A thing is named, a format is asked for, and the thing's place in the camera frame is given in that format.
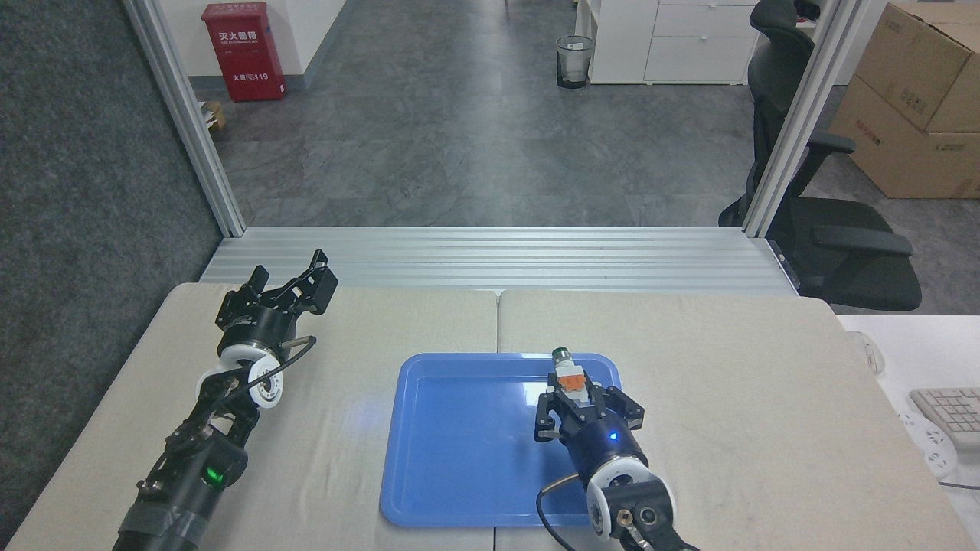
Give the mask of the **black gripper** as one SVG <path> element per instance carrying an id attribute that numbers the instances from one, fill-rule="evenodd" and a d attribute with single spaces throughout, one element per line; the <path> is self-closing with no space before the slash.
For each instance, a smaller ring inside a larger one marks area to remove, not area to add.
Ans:
<path id="1" fill-rule="evenodd" d="M 585 423 L 576 416 L 564 418 L 570 411 L 566 392 L 542 392 L 537 399 L 534 440 L 563 443 L 582 486 L 587 486 L 596 471 L 616 456 L 633 457 L 648 467 L 648 458 L 630 432 L 642 427 L 644 408 L 616 385 L 598 385 L 597 392 L 598 418 Z"/>
<path id="2" fill-rule="evenodd" d="M 309 267 L 277 289 L 267 292 L 272 305 L 252 305 L 260 300 L 269 279 L 265 266 L 255 266 L 248 282 L 225 294 L 218 308 L 216 325 L 223 331 L 217 355 L 232 345 L 265 349 L 277 360 L 287 360 L 283 342 L 296 337 L 296 321 L 304 311 L 322 315 L 338 286 L 337 276 L 328 266 L 328 256 L 316 249 Z"/>

